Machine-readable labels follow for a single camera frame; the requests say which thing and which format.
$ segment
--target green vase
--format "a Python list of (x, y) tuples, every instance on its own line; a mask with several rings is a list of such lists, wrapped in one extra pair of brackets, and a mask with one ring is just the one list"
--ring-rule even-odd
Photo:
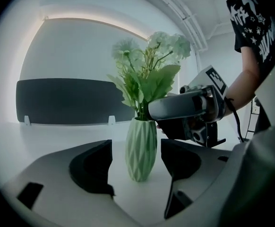
[(125, 160), (130, 178), (136, 182), (147, 180), (156, 157), (155, 121), (140, 121), (133, 118), (125, 147)]

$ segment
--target black t-shirt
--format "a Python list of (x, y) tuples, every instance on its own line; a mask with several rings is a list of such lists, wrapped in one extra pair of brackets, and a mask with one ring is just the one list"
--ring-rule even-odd
[[(275, 66), (275, 0), (227, 0), (227, 5), (236, 35), (234, 48), (252, 48), (263, 82)], [(256, 132), (269, 126), (261, 107)]]

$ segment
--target cable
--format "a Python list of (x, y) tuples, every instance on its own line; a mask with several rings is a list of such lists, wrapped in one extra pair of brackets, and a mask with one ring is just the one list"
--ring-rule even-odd
[(245, 139), (247, 138), (248, 131), (249, 131), (249, 127), (250, 127), (251, 116), (252, 116), (252, 108), (253, 108), (253, 102), (251, 101), (251, 113), (250, 113), (249, 124), (248, 124), (248, 129), (247, 129), (247, 132), (246, 132), (246, 137), (245, 137)]
[(237, 112), (236, 112), (236, 110), (235, 110), (235, 108), (234, 108), (234, 106), (233, 106), (233, 104), (231, 103), (231, 101), (234, 101), (234, 99), (232, 99), (232, 98), (224, 98), (224, 101), (225, 101), (225, 103), (227, 104), (227, 106), (228, 106), (228, 108), (233, 112), (233, 114), (234, 114), (234, 117), (235, 117), (235, 120), (236, 120), (236, 123), (237, 123), (237, 132), (238, 132), (238, 136), (239, 136), (239, 138), (240, 138), (240, 141), (241, 141), (241, 143), (244, 143), (245, 141), (244, 141), (244, 139), (243, 139), (243, 137), (242, 137), (242, 135), (241, 135), (241, 122), (240, 122), (240, 119), (239, 119), (239, 117), (238, 117), (238, 115), (237, 115)]

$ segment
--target white flower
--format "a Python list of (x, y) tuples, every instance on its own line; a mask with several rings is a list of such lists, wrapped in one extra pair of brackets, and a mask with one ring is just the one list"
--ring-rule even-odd
[(133, 50), (129, 54), (130, 62), (135, 68), (139, 68), (144, 65), (145, 58), (140, 50)]
[(133, 39), (124, 39), (112, 46), (112, 57), (117, 61), (124, 60), (124, 55), (129, 55), (132, 51), (140, 49)]
[(171, 55), (166, 57), (165, 65), (178, 65), (179, 63), (180, 59), (175, 53), (172, 53)]
[(177, 60), (189, 57), (191, 51), (190, 42), (182, 35), (174, 35), (173, 37), (176, 38), (172, 48), (173, 56), (176, 56)]
[(155, 48), (159, 46), (159, 52), (164, 54), (171, 51), (171, 36), (165, 32), (155, 32), (148, 38), (148, 46), (150, 48)]

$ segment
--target green leaf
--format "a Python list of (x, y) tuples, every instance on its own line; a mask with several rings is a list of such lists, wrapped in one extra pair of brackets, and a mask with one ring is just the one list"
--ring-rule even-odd
[(152, 70), (146, 79), (140, 79), (140, 87), (147, 102), (163, 98), (172, 90), (173, 79), (180, 71), (179, 65), (167, 65)]
[(130, 97), (136, 101), (139, 101), (139, 88), (138, 83), (133, 79), (133, 77), (127, 73), (124, 76), (125, 88), (129, 93)]
[(135, 73), (134, 71), (131, 71), (130, 72), (130, 75), (131, 75), (131, 77), (135, 80), (135, 82), (139, 85), (139, 86), (141, 86), (141, 76), (140, 75), (138, 75), (137, 73)]
[(130, 94), (128, 93), (121, 79), (119, 79), (118, 77), (113, 77), (112, 75), (107, 75), (107, 77), (115, 84), (117, 89), (123, 93), (124, 101), (122, 101), (122, 103), (130, 107), (135, 107), (135, 102), (133, 98), (130, 97)]

